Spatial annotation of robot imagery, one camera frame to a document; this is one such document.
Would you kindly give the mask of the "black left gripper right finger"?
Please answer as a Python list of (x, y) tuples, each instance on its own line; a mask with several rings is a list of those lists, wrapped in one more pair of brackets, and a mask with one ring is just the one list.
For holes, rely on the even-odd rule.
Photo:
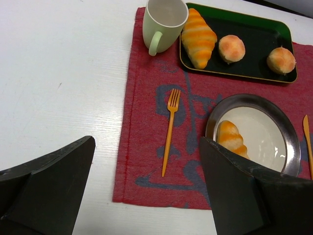
[(313, 183), (200, 139), (201, 165), (219, 235), (310, 235)]

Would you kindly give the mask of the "small striped croissant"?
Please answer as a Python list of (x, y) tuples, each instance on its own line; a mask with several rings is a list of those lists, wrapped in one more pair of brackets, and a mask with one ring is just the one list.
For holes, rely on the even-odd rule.
[(237, 126), (228, 120), (224, 120), (219, 124), (217, 143), (229, 151), (249, 159), (242, 135), (239, 133)]

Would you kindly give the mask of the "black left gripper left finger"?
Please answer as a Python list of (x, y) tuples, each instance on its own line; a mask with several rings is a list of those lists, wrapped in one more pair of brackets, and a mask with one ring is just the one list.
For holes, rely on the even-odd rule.
[(2, 235), (70, 235), (89, 176), (95, 139), (84, 136), (59, 150), (0, 172)]

